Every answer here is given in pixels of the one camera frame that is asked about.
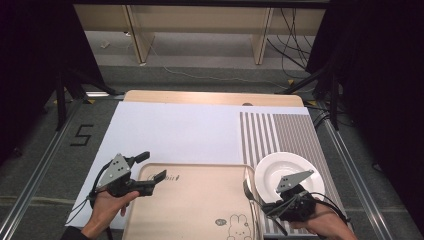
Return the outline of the black metal stand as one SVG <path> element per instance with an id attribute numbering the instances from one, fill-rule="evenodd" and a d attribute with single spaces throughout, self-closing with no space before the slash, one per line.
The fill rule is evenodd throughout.
<path id="1" fill-rule="evenodd" d="M 316 100 L 322 100 L 326 94 L 330 96 L 330 110 L 329 110 L 329 120 L 333 125 L 335 130 L 339 130 L 338 121 L 337 121 L 337 104 L 339 100 L 339 85 L 337 81 L 337 76 L 333 68 L 329 64 L 325 64 L 321 69 L 312 73 L 307 78 L 301 80 L 300 82 L 294 84 L 288 89 L 282 90 L 279 92 L 280 95 L 290 95 L 295 93 L 297 90 L 307 86 L 313 81 L 317 81 L 315 88 L 313 90 L 313 96 Z"/>
<path id="2" fill-rule="evenodd" d="M 87 100 L 88 94 L 83 88 L 83 84 L 92 85 L 112 96 L 122 95 L 122 92 L 107 86 L 102 76 L 92 77 L 77 69 L 62 68 L 58 71 L 56 76 L 56 100 L 58 110 L 58 124 L 56 130 L 60 130 L 67 121 L 65 91 L 68 91 L 73 99 Z"/>

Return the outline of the beige tray with rabbit print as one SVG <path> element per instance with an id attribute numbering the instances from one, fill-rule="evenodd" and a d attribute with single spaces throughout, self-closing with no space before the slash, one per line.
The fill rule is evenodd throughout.
<path id="1" fill-rule="evenodd" d="M 254 240 L 247 165 L 147 164 L 141 180 L 166 170 L 151 196 L 131 203 L 122 240 Z"/>

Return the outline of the white sheet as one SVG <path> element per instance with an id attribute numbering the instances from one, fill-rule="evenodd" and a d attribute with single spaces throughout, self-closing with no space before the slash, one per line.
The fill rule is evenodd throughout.
<path id="1" fill-rule="evenodd" d="M 121 102 L 77 201 L 85 199 L 101 167 L 118 153 L 131 157 L 149 151 L 153 163 L 244 163 L 242 112 L 309 115 L 304 107 Z"/>

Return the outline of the metal spoon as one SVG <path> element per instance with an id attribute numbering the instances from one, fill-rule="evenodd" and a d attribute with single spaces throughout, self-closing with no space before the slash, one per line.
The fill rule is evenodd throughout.
<path id="1" fill-rule="evenodd" d="M 250 181 L 250 174 L 249 174 L 248 168 L 245 168 L 244 180 L 245 179 Z M 255 203 L 249 201 L 249 204 L 250 204 L 250 209 L 252 214 L 254 240 L 260 240 L 260 228 L 259 228 L 259 223 L 257 219 Z"/>

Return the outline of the white plate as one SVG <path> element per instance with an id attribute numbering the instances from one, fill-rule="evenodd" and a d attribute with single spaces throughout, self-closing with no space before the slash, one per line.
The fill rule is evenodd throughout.
<path id="1" fill-rule="evenodd" d="M 269 154 L 258 163 L 255 169 L 254 180 L 257 192 L 265 203 L 280 200 L 280 195 L 276 193 L 280 178 L 309 170 L 312 170 L 313 173 L 301 182 L 302 187 L 309 192 L 324 194 L 323 179 L 309 161 L 289 152 Z"/>

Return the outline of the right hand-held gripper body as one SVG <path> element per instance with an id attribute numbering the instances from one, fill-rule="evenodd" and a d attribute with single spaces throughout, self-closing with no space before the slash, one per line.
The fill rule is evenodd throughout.
<path id="1" fill-rule="evenodd" d="M 288 222 L 306 221 L 315 211 L 315 200 L 301 185 L 314 173 L 307 170 L 299 173 L 282 176 L 276 187 L 278 201 L 277 217 Z"/>

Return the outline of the person's left hand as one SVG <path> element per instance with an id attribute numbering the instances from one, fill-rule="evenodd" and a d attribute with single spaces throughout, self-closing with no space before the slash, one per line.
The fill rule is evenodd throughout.
<path id="1" fill-rule="evenodd" d="M 127 193 L 122 197 L 114 197 L 107 191 L 99 193 L 88 224 L 97 229 L 105 229 L 117 215 L 124 217 L 127 207 L 138 196 L 137 191 Z"/>

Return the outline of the aluminium floor rail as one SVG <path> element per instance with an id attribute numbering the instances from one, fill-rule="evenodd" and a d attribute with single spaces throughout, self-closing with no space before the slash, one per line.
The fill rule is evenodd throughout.
<path id="1" fill-rule="evenodd" d="M 49 144 L 39 158 L 37 165 L 31 171 L 25 186 L 16 197 L 11 198 L 10 210 L 0 223 L 0 240 L 10 240 L 21 222 L 30 202 L 46 175 L 53 158 L 58 151 L 65 134 L 69 129 L 75 114 L 83 105 L 82 100 L 73 100 L 69 109 L 65 110 L 65 120 L 59 124 L 49 140 Z"/>
<path id="2" fill-rule="evenodd" d="M 350 181 L 377 236 L 377 239 L 393 240 L 393 236 L 388 229 L 386 221 L 381 211 L 378 209 L 374 198 L 371 196 L 371 193 L 368 190 L 357 166 L 355 165 L 353 158 L 339 131 L 333 127 L 329 120 L 324 121 L 324 126 L 336 150 L 338 151 L 341 161 L 346 169 L 347 175 L 350 178 Z"/>

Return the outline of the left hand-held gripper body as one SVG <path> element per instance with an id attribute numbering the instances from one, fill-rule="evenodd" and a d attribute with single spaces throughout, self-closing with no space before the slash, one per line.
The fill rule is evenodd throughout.
<path id="1" fill-rule="evenodd" d="M 122 197 L 137 191 L 140 196 L 151 196 L 155 187 L 153 180 L 136 181 L 131 178 L 131 168 L 135 163 L 134 157 L 118 153 L 99 173 L 95 180 L 95 193 L 107 191 L 114 197 Z"/>

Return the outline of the dark curtain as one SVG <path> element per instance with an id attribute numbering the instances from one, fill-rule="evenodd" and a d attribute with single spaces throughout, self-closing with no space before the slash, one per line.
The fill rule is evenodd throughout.
<path id="1" fill-rule="evenodd" d="M 307 71 L 337 52 L 351 117 L 424 235 L 424 0 L 329 0 Z"/>
<path id="2" fill-rule="evenodd" d="M 19 147 L 62 82 L 104 84 L 74 5 L 63 0 L 0 0 L 0 165 Z"/>

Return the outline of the beige wooden shelf unit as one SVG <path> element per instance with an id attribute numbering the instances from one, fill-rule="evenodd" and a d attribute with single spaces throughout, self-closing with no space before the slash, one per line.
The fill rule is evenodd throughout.
<path id="1" fill-rule="evenodd" d="M 253 58 L 263 61 L 270 35 L 315 36 L 323 19 L 319 9 L 83 5 L 74 9 L 86 31 L 116 31 L 131 34 L 136 59 L 147 61 L 158 32 L 248 34 Z"/>

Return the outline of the person's right hand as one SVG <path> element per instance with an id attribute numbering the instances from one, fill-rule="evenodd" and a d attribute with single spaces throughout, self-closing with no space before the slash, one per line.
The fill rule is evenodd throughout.
<path id="1" fill-rule="evenodd" d="M 322 233 L 330 229 L 349 229 L 331 208 L 322 204 L 317 204 L 315 206 L 315 213 L 308 220 L 303 222 L 290 222 L 289 225 L 294 229 L 304 228 L 309 233 L 321 236 Z"/>

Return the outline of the grey striped placemat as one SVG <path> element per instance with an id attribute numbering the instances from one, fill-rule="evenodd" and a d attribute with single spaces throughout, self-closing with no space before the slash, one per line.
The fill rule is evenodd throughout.
<path id="1" fill-rule="evenodd" d="M 309 115 L 242 112 L 239 121 L 245 164 L 256 169 L 272 153 L 299 155 L 318 170 L 325 185 L 324 194 L 311 193 L 339 209 L 344 208 Z"/>

